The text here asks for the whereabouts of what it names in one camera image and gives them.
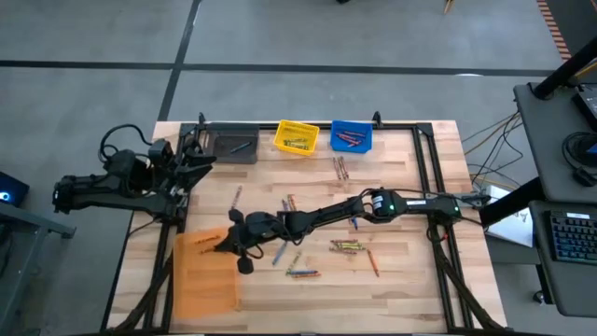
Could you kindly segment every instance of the wooden plank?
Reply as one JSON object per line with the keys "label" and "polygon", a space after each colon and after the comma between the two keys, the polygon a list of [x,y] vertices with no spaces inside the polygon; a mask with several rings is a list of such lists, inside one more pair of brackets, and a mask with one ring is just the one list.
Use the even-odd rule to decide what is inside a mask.
{"label": "wooden plank", "polygon": [[[448,192],[471,190],[465,157],[454,121],[433,121],[437,151]],[[154,139],[166,137],[175,147],[180,122],[159,122]],[[341,202],[365,188],[420,189],[411,133],[376,131],[373,149],[364,155],[337,153],[329,147],[329,132],[321,131],[311,157],[279,151],[274,132],[263,131],[254,165],[215,164],[214,170],[192,190],[187,231],[227,227],[228,210],[236,189],[243,193],[237,208],[274,213],[286,194],[295,195],[299,210],[311,211]],[[427,173],[435,187],[426,141]],[[331,158],[344,156],[351,176],[339,181]],[[404,196],[419,194],[401,192]],[[474,211],[466,216],[479,219]],[[132,227],[146,223],[135,215]],[[445,323],[438,295],[431,245],[425,238],[423,217],[403,216],[374,225],[359,220],[359,230],[345,221],[318,229],[299,247],[289,245],[276,267],[271,261],[282,241],[263,245],[265,257],[255,260],[255,272],[241,277],[241,308],[237,312],[193,320],[173,318],[171,332],[441,332]],[[490,315],[503,325],[493,267],[482,228],[462,221],[454,227],[465,281]],[[160,225],[137,232],[127,244],[108,327],[114,327],[141,298],[151,275]],[[369,247],[381,276],[375,276],[366,253],[342,256],[330,253],[329,240],[355,238]],[[292,279],[285,268],[296,251],[303,251],[298,268],[317,269],[319,278]],[[459,314],[456,293],[452,305]],[[163,302],[163,290],[159,302]],[[156,321],[159,323],[159,306]]]}

